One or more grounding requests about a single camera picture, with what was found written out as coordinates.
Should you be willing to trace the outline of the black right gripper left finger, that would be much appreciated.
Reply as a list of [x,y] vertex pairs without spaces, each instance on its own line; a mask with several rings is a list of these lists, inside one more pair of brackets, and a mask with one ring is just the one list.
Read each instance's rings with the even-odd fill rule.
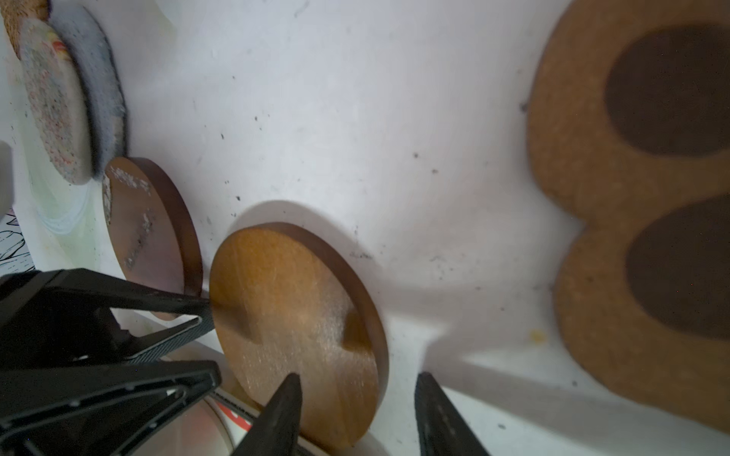
[[298,374],[288,374],[271,397],[232,456],[296,453],[302,416],[302,384]]

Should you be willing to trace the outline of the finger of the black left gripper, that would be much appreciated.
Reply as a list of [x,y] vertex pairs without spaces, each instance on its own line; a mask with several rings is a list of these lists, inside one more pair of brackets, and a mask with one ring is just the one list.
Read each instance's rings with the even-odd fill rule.
[[[181,324],[133,336],[116,310],[184,315]],[[215,328],[207,299],[163,292],[88,269],[1,279],[4,365],[106,365],[156,361]]]
[[4,455],[130,455],[222,382],[213,361],[1,374]]

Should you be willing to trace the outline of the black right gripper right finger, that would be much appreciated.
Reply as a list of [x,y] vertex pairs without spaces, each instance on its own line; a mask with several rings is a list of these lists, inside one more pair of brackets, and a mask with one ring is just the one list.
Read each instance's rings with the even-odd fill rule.
[[490,456],[429,372],[418,374],[414,411],[423,456]]

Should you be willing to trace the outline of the plain brown wooden coaster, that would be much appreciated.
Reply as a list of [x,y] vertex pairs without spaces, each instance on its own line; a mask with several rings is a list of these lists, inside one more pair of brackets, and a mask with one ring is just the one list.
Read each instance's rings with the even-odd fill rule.
[[384,398],[389,355],[376,305],[343,256],[294,224],[241,229],[214,256],[209,298],[252,401],[267,404],[297,374],[302,435],[330,451],[359,442]]

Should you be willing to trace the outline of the scratched dark brown wooden coaster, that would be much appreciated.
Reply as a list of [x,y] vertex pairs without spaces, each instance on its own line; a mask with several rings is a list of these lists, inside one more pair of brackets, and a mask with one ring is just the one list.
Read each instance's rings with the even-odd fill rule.
[[192,218],[167,173],[150,159],[117,157],[103,176],[106,227],[126,280],[198,298],[203,259]]

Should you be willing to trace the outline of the grey-blue braided rope coaster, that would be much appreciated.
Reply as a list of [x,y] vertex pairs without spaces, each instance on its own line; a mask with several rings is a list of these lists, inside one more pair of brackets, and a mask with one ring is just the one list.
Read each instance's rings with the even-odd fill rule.
[[104,178],[108,164],[127,154],[127,107],[106,34],[81,4],[62,3],[49,24],[66,45],[86,97],[92,178]]

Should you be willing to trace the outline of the round woven rattan coaster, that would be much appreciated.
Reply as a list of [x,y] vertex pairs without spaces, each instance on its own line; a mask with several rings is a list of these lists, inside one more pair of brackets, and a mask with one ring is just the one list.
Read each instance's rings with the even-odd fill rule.
[[25,19],[47,21],[48,0],[1,0],[1,15],[17,58],[20,58],[20,30]]

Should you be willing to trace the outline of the cork paw print coaster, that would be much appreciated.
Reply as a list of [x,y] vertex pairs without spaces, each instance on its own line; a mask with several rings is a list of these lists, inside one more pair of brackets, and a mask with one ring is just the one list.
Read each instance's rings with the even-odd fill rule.
[[530,169],[585,228],[553,287],[570,356],[729,429],[729,5],[574,1],[528,102]]

